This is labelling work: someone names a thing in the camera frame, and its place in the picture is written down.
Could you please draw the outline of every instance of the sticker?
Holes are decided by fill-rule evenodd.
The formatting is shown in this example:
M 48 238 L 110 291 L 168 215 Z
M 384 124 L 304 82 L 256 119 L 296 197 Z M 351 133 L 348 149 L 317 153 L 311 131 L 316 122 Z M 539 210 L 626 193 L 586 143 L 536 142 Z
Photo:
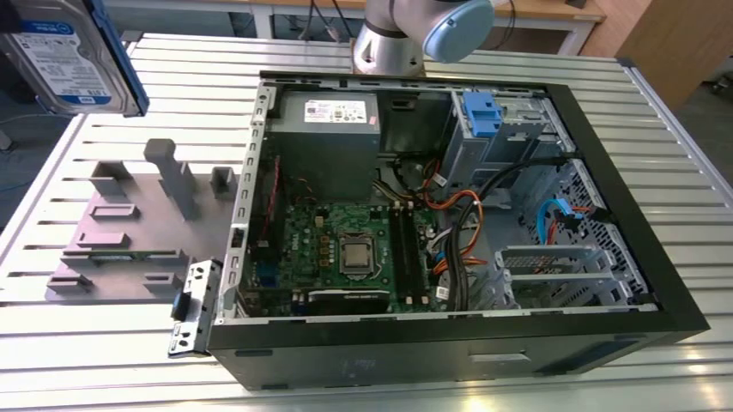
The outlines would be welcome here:
M 305 101 L 305 123 L 365 123 L 367 103 L 355 100 Z
M 60 21 L 24 21 L 22 33 L 13 34 L 45 84 L 64 101 L 77 105 L 105 105 L 112 100 L 100 72 L 81 52 L 78 36 Z
M 441 286 L 437 286 L 435 288 L 435 297 L 440 300 L 447 300 L 447 296 L 449 295 L 449 289 L 443 288 Z
M 447 183 L 447 179 L 443 178 L 439 173 L 435 173 L 432 176 L 432 181 L 437 184 L 439 187 L 444 187 Z

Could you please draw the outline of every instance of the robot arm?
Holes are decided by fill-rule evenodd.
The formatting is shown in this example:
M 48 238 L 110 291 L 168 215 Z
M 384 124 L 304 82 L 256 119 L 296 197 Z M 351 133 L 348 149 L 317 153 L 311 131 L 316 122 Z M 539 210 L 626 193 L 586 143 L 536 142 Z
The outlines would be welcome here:
M 456 62 L 479 47 L 492 25 L 488 0 L 369 0 L 353 67 L 373 75 L 416 76 L 423 54 Z

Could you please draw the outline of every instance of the hard drive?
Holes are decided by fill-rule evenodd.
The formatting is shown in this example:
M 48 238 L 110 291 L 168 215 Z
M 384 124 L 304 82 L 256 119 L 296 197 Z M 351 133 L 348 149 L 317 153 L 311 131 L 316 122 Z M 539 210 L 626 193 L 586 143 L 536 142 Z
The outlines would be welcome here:
M 49 112 L 145 114 L 101 0 L 0 0 L 0 49 Z

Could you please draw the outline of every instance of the motherboard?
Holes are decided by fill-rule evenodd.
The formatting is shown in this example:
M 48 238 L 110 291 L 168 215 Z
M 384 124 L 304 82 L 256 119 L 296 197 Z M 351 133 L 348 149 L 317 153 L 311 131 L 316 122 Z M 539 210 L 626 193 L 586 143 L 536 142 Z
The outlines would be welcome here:
M 252 262 L 254 287 L 242 296 L 249 312 L 435 310 L 429 256 L 420 253 L 433 233 L 432 211 L 301 203 L 287 207 L 284 218 L 279 262 Z

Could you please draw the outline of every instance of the slotted metal table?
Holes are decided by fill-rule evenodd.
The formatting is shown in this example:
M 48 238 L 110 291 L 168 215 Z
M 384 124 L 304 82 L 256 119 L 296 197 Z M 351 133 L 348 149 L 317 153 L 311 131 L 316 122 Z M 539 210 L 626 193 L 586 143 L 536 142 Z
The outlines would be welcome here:
M 0 408 L 351 412 L 733 408 L 733 192 L 632 68 L 479 51 L 429 76 L 567 84 L 712 329 L 571 377 L 246 392 L 213 358 L 168 360 L 169 305 L 44 301 L 97 161 L 133 173 L 152 137 L 193 173 L 240 168 L 260 70 L 349 71 L 345 45 L 144 34 L 128 45 L 144 118 L 76 116 L 0 237 Z

